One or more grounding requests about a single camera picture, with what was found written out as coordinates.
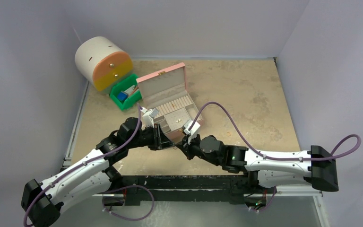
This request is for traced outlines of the pink jewelry box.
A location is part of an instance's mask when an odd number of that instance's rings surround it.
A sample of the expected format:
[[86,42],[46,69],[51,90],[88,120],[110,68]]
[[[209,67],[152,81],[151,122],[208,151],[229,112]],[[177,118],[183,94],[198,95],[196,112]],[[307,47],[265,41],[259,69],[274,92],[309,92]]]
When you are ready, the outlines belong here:
[[161,126],[171,140],[183,137],[182,127],[188,119],[201,125],[203,117],[187,91],[184,63],[150,73],[137,79],[146,109],[156,108],[154,123]]

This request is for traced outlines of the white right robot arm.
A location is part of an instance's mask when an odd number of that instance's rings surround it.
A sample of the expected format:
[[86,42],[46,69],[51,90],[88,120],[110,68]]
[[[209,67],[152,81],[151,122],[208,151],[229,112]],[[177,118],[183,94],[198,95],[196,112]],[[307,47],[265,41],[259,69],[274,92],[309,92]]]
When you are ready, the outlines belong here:
[[229,173],[247,173],[246,185],[251,192],[289,184],[309,184],[324,192],[339,190],[336,160],[321,146],[298,152],[255,152],[226,145],[210,135],[203,139],[185,136],[176,147],[188,160],[198,157]]

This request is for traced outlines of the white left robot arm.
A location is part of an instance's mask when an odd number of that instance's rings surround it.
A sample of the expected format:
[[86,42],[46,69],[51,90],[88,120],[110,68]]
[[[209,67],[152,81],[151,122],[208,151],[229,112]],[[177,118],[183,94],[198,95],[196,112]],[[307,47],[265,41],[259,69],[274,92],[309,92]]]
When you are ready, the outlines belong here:
[[109,193],[121,190],[122,180],[112,174],[111,168],[128,155],[132,148],[148,147],[163,150],[175,145],[162,131],[159,124],[142,129],[141,120],[128,118],[108,137],[102,139],[95,149],[84,158],[62,172],[37,181],[31,179],[23,190],[21,207],[25,211],[25,227],[48,227],[52,225],[70,202],[70,191],[83,182],[93,185],[90,177],[99,174],[104,177],[100,185]]

